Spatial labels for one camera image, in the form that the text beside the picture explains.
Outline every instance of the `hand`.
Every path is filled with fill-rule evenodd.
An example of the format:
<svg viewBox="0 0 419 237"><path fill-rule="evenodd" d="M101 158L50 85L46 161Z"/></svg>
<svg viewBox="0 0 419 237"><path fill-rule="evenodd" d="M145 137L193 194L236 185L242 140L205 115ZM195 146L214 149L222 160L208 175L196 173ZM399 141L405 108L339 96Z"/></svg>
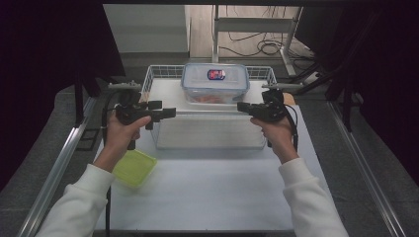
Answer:
<svg viewBox="0 0 419 237"><path fill-rule="evenodd" d="M293 148L292 128L287 118L277 122L264 122L256 118L250 121L262 127L263 135L272 143L272 150L280 158L282 164L298 158Z"/></svg>
<svg viewBox="0 0 419 237"><path fill-rule="evenodd" d="M143 117L130 125L123 125L113 112L108 120L106 144L93 165L112 172L118 161L126 154L129 142L139 139L139 129L150 121L151 117Z"/></svg>

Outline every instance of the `black cable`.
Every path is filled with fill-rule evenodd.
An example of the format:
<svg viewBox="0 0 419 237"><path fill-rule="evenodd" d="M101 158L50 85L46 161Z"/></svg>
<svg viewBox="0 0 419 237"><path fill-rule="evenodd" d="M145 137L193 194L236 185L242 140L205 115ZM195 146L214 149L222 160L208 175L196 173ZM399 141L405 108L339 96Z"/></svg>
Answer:
<svg viewBox="0 0 419 237"><path fill-rule="evenodd" d="M277 9L277 6L275 6L275 7L274 7L274 10L272 11L272 14L271 14L271 18L274 18L274 15L275 15L275 9Z"/></svg>
<svg viewBox="0 0 419 237"><path fill-rule="evenodd" d="M283 18L286 16L287 7L284 7ZM284 43L284 33L281 33L281 44Z"/></svg>
<svg viewBox="0 0 419 237"><path fill-rule="evenodd" d="M111 103L112 97L119 93L120 91L115 91L108 96L105 105L102 109L102 121L101 121L101 129L102 129L102 137L104 141L104 146L107 140L107 132L108 132L108 111L112 111L113 109L109 109L109 104ZM106 194L108 203L106 204L106 212L105 212L105 228L106 228L106 236L111 236L111 187L109 187L108 192Z"/></svg>
<svg viewBox="0 0 419 237"><path fill-rule="evenodd" d="M225 14L226 14L226 16L228 17L228 5L226 5L225 6ZM258 33L258 34L254 34L254 35L251 35L251 36L249 36L249 37L245 37L245 38L241 38L241 39L233 39L232 37L231 37L231 33L230 32L228 32L228 37L230 38L230 40L231 41L241 41L241 40L247 40L247 39L251 39L251 38L254 38L254 37L257 37L257 36L259 36L259 35L261 35L262 33Z"/></svg>
<svg viewBox="0 0 419 237"><path fill-rule="evenodd" d="M265 10L265 12L263 12L262 17L265 16L266 13L269 13L271 11L271 6L268 6Z"/></svg>
<svg viewBox="0 0 419 237"><path fill-rule="evenodd" d="M273 56L273 55L275 55L275 54L277 54L278 52L281 51L282 44L280 42L278 42L278 41L275 41L275 40L265 39L266 38L266 35L267 34L265 33L264 38L262 40L260 40L256 46L264 54L269 55L269 56ZM267 51L264 51L263 49L265 47L267 47L267 46L274 47L276 49L276 51L275 52L267 52Z"/></svg>
<svg viewBox="0 0 419 237"><path fill-rule="evenodd" d="M293 134L293 147L295 148L295 151L298 151L298 131L297 131L297 127L298 127L298 115L296 114L296 110L289 106L289 105L285 105L288 108L291 108L293 110L293 112L295 113L295 121L293 121L293 117L291 116L290 112L287 110L286 112L286 116L287 119L290 122L290 126L291 126L291 130L292 130L292 134Z"/></svg>
<svg viewBox="0 0 419 237"><path fill-rule="evenodd" d="M233 11L235 12L235 14L237 15L237 17L238 17L238 13L236 12L236 10L235 10L235 5L233 6Z"/></svg>
<svg viewBox="0 0 419 237"><path fill-rule="evenodd" d="M261 51L259 50L259 51L255 52L255 53L252 53L252 54L241 54L240 52L236 52L236 51L234 51L233 49L228 48L228 47L219 46L219 48L222 48L222 49L225 49L225 50L228 50L228 51L234 52L235 54L240 55L240 56L254 56L254 55L259 54L259 52L261 52Z"/></svg>
<svg viewBox="0 0 419 237"><path fill-rule="evenodd" d="M284 45L281 41L276 40L276 38L263 39L258 44L260 44L262 42L265 42L265 43L275 43L278 48L281 48ZM301 56L301 55L297 54L296 52L294 52L292 49L289 49L289 56L290 56L290 59L300 59L300 58L302 58L302 59L307 59L307 60L314 61L314 57L311 57L311 56Z"/></svg>

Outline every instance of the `metal rail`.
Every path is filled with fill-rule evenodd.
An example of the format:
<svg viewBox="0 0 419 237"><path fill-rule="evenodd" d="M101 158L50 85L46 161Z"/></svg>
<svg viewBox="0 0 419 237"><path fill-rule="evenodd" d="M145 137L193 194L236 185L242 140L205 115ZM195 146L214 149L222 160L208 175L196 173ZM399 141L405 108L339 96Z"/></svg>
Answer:
<svg viewBox="0 0 419 237"><path fill-rule="evenodd" d="M354 157L354 160L361 171L364 181L366 182L366 185L370 190L370 193L374 201L376 202L377 208L380 214L382 215L382 219L384 220L385 225L387 226L391 236L405 237L406 235L403 231L403 228L400 225L398 217L387 196L381 189L381 186L379 185L375 175L373 174L373 171L371 170L366 157L361 151L361 148L358 145L357 140L355 139L352 132L348 132L348 130L345 127L345 124L342 122L341 113L339 111L338 106L334 102L328 102L328 106L333 114L333 117L336 120L336 123L338 124L339 130L342 132L344 136L346 144L351 150L352 156Z"/></svg>
<svg viewBox="0 0 419 237"><path fill-rule="evenodd" d="M84 118L82 119L78 127L73 127L67 140L64 143L56 161L43 183L42 189L37 196L34 204L32 205L29 214L26 217L21 229L17 236L35 236L37 230L42 222L42 218L49 206L49 203L54 195L59 182L61 181L62 175L67 168L68 162L74 153L78 141L83 134L86 124L89 121L90 115L92 114L93 107L96 104L96 99L89 98L84 106Z"/></svg>

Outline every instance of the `container lid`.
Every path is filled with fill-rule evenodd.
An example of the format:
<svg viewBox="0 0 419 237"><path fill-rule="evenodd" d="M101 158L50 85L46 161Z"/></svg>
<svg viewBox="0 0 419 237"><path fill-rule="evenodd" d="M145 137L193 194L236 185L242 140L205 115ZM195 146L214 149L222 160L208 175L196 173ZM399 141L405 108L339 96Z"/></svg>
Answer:
<svg viewBox="0 0 419 237"><path fill-rule="evenodd" d="M182 76L184 89L248 90L249 75L244 65L188 63Z"/></svg>
<svg viewBox="0 0 419 237"><path fill-rule="evenodd" d="M129 150L115 166L113 174L132 188L140 187L154 169L157 160L138 150Z"/></svg>

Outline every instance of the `black curtain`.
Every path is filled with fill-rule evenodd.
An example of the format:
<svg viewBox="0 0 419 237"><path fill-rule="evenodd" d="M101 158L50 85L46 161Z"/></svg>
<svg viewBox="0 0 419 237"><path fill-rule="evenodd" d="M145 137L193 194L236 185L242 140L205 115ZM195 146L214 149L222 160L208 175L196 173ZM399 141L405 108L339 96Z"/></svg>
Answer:
<svg viewBox="0 0 419 237"><path fill-rule="evenodd" d="M37 140L57 92L79 76L95 97L95 77L116 75L125 72L101 3L2 1L1 189Z"/></svg>
<svg viewBox="0 0 419 237"><path fill-rule="evenodd" d="M355 89L361 113L419 184L419 8L413 1L386 6L362 48Z"/></svg>

